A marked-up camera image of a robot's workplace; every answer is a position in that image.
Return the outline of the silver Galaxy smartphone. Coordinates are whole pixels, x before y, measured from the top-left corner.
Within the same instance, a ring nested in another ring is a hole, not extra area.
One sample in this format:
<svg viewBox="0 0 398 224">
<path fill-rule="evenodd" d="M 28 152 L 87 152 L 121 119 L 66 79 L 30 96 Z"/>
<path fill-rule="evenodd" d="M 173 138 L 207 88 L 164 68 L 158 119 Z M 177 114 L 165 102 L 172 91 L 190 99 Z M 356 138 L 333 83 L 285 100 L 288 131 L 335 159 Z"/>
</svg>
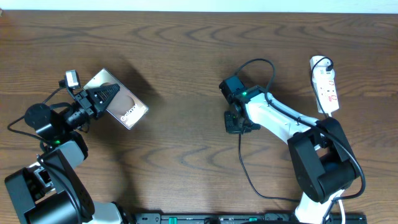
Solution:
<svg viewBox="0 0 398 224">
<path fill-rule="evenodd" d="M 84 87 L 84 90 L 118 84 L 120 90 L 107 107 L 107 111 L 127 129 L 132 127 L 148 112 L 149 108 L 128 90 L 107 69 L 100 70 Z"/>
</svg>

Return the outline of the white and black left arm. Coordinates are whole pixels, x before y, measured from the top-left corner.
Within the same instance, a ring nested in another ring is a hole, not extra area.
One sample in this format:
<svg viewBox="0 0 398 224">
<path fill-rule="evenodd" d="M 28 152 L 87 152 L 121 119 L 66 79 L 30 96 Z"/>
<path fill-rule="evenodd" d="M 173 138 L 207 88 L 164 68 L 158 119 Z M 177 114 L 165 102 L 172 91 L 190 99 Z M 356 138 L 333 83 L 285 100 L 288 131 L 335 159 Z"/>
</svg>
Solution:
<svg viewBox="0 0 398 224">
<path fill-rule="evenodd" d="M 73 103 L 32 105 L 22 119 L 35 129 L 42 154 L 4 180 L 21 223 L 134 223 L 115 202 L 94 202 L 74 169 L 88 157 L 81 136 L 91 119 L 99 119 L 120 86 L 112 84 L 74 93 Z"/>
</svg>

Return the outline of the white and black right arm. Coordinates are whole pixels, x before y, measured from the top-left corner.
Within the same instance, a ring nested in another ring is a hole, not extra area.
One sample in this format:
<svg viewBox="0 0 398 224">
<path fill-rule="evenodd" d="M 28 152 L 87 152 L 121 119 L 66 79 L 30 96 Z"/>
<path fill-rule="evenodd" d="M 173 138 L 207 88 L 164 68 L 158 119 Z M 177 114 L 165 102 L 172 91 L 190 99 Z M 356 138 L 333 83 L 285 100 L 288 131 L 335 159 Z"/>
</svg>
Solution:
<svg viewBox="0 0 398 224">
<path fill-rule="evenodd" d="M 300 223 L 326 223 L 343 192 L 364 173 L 341 124 L 296 112 L 267 88 L 247 88 L 233 75 L 219 88 L 231 109 L 224 113 L 226 132 L 242 136 L 266 128 L 288 145 L 294 174 L 303 192 L 294 211 Z"/>
</svg>

